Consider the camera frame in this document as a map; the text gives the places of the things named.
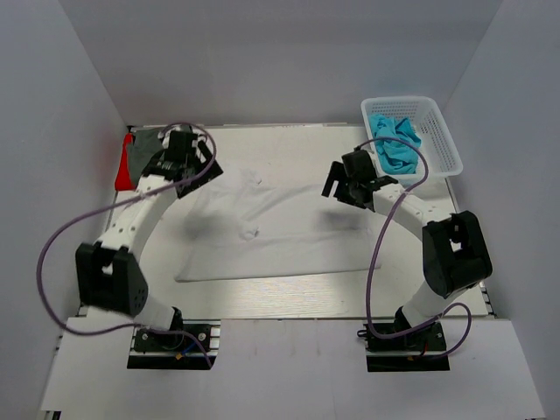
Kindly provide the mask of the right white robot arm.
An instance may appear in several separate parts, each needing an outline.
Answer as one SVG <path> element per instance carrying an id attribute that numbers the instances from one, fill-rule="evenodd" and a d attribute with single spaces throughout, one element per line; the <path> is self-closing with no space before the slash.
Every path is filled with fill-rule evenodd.
<path id="1" fill-rule="evenodd" d="M 441 210 L 375 170 L 371 153 L 361 148 L 334 161 L 322 196 L 384 216 L 379 237 L 395 222 L 422 244 L 423 282 L 394 318 L 395 330 L 371 334 L 381 340 L 396 340 L 413 349 L 424 342 L 428 326 L 458 306 L 458 297 L 493 272 L 490 255 L 477 216 L 470 211 Z"/>

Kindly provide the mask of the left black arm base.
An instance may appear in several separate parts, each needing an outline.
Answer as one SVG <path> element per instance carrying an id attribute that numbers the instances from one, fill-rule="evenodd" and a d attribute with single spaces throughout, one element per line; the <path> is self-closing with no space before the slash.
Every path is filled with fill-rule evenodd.
<path id="1" fill-rule="evenodd" d="M 127 369 L 204 371 L 218 355 L 221 336 L 219 320 L 187 320 L 184 330 L 204 348 L 206 356 L 190 336 L 163 336 L 147 329 L 135 329 L 130 343 Z"/>

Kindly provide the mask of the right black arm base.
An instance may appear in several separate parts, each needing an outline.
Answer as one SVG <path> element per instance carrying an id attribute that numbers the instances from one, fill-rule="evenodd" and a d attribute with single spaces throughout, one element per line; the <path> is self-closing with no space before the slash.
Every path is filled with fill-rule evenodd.
<path id="1" fill-rule="evenodd" d="M 445 335 L 440 323 L 396 339 L 376 338 L 368 325 L 356 333 L 366 348 L 369 373 L 444 372 L 450 370 Z"/>

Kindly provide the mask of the white t-shirt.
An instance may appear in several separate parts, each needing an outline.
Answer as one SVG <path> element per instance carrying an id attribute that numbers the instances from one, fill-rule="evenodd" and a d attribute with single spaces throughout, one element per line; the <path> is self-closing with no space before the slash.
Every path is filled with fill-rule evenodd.
<path id="1" fill-rule="evenodd" d="M 321 196 L 321 185 L 267 185 L 228 167 L 205 185 L 185 220 L 179 283 L 366 270 L 381 223 Z"/>

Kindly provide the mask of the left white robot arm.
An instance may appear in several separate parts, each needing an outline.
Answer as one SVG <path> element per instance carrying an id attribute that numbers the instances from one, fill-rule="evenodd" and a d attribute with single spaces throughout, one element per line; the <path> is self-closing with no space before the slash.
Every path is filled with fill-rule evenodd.
<path id="1" fill-rule="evenodd" d="M 219 177 L 214 139 L 200 127 L 167 129 L 168 143 L 140 173 L 134 196 L 95 243 L 75 253 L 80 301 L 119 313 L 155 330 L 164 348 L 185 338 L 180 310 L 159 301 L 140 268 L 144 247 L 166 210 L 187 194 Z"/>

